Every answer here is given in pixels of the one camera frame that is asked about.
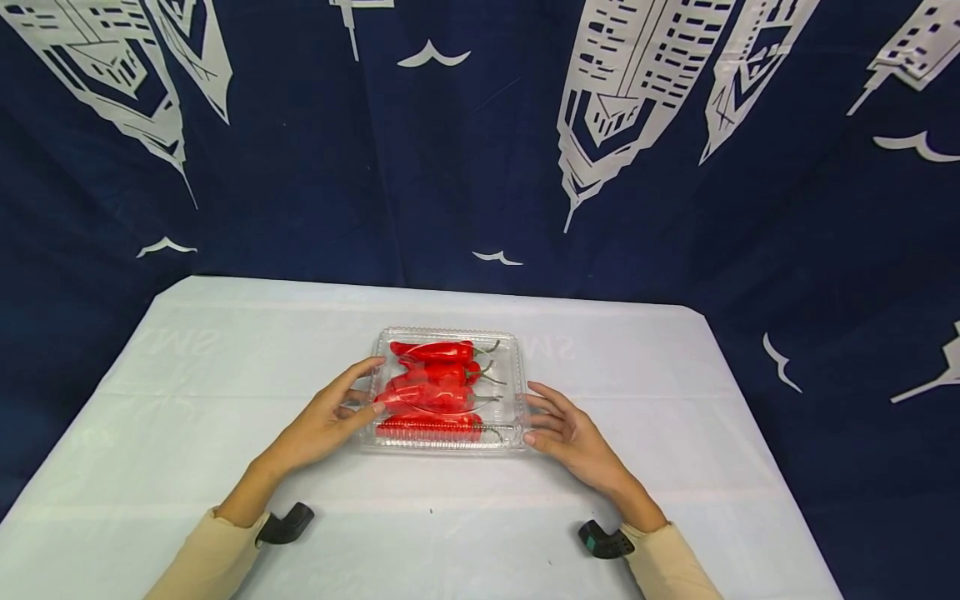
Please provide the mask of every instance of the red chili pepper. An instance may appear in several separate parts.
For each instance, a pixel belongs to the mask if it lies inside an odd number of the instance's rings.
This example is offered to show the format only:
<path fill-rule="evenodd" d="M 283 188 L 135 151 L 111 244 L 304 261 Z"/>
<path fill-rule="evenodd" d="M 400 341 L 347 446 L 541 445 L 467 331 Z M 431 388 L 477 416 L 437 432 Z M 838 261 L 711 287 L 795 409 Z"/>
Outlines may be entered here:
<path fill-rule="evenodd" d="M 399 363 L 407 368 L 407 372 L 397 375 L 390 380 L 391 383 L 396 382 L 397 385 L 403 383 L 413 383 L 427 379 L 431 383 L 436 383 L 437 385 L 471 386 L 476 383 L 477 379 L 480 377 L 486 377 L 494 383 L 505 385 L 502 381 L 497 381 L 496 379 L 486 375 L 487 371 L 490 370 L 490 367 L 493 366 L 493 362 L 491 362 L 485 369 L 480 369 L 480 364 L 475 360 L 470 361 L 466 365 L 460 365 L 457 363 L 423 364 L 400 358 Z"/>
<path fill-rule="evenodd" d="M 462 342 L 430 342 L 428 344 L 391 342 L 390 352 L 397 356 L 419 360 L 422 363 L 458 363 L 466 365 L 473 360 L 476 354 L 489 354 L 499 346 L 500 340 L 497 340 L 493 348 L 489 350 L 474 348 L 473 342 L 470 340 L 464 340 Z"/>
<path fill-rule="evenodd" d="M 391 438 L 479 442 L 483 420 L 479 415 L 393 415 L 376 426 L 376 434 Z"/>
<path fill-rule="evenodd" d="M 498 400 L 478 397 L 466 386 L 440 386 L 430 382 L 410 383 L 385 390 L 373 399 L 383 402 L 394 415 L 410 413 L 458 414 L 473 410 L 476 400 Z"/>

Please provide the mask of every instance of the finger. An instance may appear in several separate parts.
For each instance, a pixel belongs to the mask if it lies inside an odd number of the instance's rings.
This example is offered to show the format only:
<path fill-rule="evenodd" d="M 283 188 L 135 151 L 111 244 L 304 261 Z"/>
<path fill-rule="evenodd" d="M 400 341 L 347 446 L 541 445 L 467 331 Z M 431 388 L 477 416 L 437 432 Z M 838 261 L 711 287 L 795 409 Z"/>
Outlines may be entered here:
<path fill-rule="evenodd" d="M 533 394 L 524 394 L 524 396 L 527 398 L 527 403 L 531 406 L 535 406 L 554 417 L 562 417 L 564 415 L 564 413 L 560 412 L 559 408 L 553 405 L 553 402 L 546 398 L 534 396 Z"/>
<path fill-rule="evenodd" d="M 353 416 L 349 419 L 341 421 L 340 426 L 344 427 L 350 434 L 360 431 L 374 422 L 386 408 L 383 402 L 370 404 L 353 413 Z"/>
<path fill-rule="evenodd" d="M 552 456 L 563 463 L 565 462 L 564 459 L 569 456 L 569 447 L 564 444 L 562 440 L 558 440 L 557 436 L 551 435 L 551 433 L 556 432 L 544 431 L 542 429 L 531 431 L 523 436 L 523 441 L 532 446 L 537 452 Z"/>
<path fill-rule="evenodd" d="M 344 395 L 349 391 L 350 386 L 352 386 L 357 379 L 366 375 L 376 367 L 379 367 L 386 362 L 386 360 L 383 356 L 371 356 L 359 363 L 350 365 L 346 371 L 337 375 L 337 378 L 331 381 L 330 385 L 326 386 L 322 396 L 325 396 L 324 399 L 329 398 L 329 401 L 333 404 L 340 404 L 344 399 Z"/>
<path fill-rule="evenodd" d="M 549 438 L 558 443 L 564 441 L 564 434 L 554 431 L 553 429 L 537 429 L 535 435 Z"/>
<path fill-rule="evenodd" d="M 540 429 L 550 429 L 558 433 L 564 432 L 564 422 L 553 415 L 531 415 L 530 424 Z"/>
<path fill-rule="evenodd" d="M 347 393 L 344 394 L 343 402 L 362 402 L 367 399 L 367 392 L 363 390 L 347 390 Z"/>
<path fill-rule="evenodd" d="M 339 420 L 347 420 L 353 417 L 353 415 L 356 415 L 356 411 L 353 410 L 352 408 L 347 408 L 346 406 L 338 406 L 335 409 L 333 409 L 333 414 Z"/>
<path fill-rule="evenodd" d="M 560 412 L 568 414 L 577 410 L 577 407 L 573 404 L 573 402 L 570 401 L 570 398 L 564 396 L 553 388 L 547 387 L 536 381 L 528 381 L 527 385 L 530 386 L 530 389 L 537 394 L 540 394 L 541 396 L 553 402 L 553 405 L 559 408 Z"/>

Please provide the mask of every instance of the table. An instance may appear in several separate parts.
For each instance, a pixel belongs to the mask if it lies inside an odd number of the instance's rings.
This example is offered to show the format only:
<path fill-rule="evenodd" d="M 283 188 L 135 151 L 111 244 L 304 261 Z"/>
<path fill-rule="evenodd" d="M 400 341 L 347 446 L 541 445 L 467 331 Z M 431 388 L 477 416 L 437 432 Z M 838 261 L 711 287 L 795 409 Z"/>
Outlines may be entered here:
<path fill-rule="evenodd" d="M 156 297 L 0 525 L 9 598 L 138 598 L 314 392 L 390 325 L 510 331 L 575 399 L 728 599 L 840 598 L 706 320 L 677 306 L 190 277 Z M 549 459 L 355 444 L 270 508 L 317 517 L 239 598 L 638 598 L 576 538 L 612 508 Z"/>

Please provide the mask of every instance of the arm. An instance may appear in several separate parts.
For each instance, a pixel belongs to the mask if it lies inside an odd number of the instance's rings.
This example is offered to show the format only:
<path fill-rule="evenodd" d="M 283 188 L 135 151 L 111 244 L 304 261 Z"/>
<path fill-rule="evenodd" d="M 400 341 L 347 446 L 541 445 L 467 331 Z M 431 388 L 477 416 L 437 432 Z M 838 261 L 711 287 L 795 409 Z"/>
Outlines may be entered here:
<path fill-rule="evenodd" d="M 353 412 L 340 406 L 350 386 L 383 363 L 361 361 L 313 396 L 306 408 L 255 458 L 223 503 L 207 512 L 145 600 L 227 600 L 253 566 L 267 502 L 298 468 L 322 460 L 383 412 L 383 404 Z"/>
<path fill-rule="evenodd" d="M 677 526 L 623 466 L 587 413 L 563 394 L 530 383 L 539 396 L 527 401 L 542 411 L 524 440 L 553 456 L 578 479 L 605 495 L 623 517 L 620 530 L 636 549 L 627 561 L 647 600 L 721 600 Z"/>

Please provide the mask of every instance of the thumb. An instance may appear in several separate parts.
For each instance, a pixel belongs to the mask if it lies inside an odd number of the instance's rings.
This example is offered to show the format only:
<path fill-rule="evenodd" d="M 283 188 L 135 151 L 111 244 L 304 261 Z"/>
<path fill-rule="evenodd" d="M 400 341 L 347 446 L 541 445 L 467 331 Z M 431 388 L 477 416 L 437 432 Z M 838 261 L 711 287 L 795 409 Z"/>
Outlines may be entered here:
<path fill-rule="evenodd" d="M 352 433 L 360 431 L 380 416 L 387 407 L 383 402 L 374 402 L 358 410 L 352 417 L 342 421 L 344 428 Z"/>
<path fill-rule="evenodd" d="M 561 463 L 567 455 L 567 447 L 563 442 L 541 435 L 540 432 L 530 432 L 526 434 L 523 436 L 523 441 L 532 446 L 537 452 L 548 454 Z"/>

